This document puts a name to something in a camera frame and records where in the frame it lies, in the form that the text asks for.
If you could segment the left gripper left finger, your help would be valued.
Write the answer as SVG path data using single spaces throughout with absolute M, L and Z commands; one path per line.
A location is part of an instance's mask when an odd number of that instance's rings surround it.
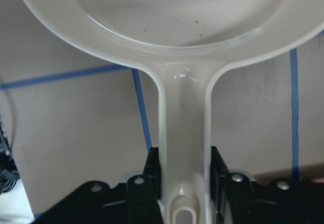
M 161 196 L 159 149 L 150 148 L 142 174 L 126 184 L 128 223 L 163 223 L 158 200 Z

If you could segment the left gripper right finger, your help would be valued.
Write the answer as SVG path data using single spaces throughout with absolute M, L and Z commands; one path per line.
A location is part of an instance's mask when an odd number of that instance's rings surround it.
M 250 179 L 230 172 L 215 146 L 211 147 L 210 192 L 216 223 L 251 223 L 256 194 Z

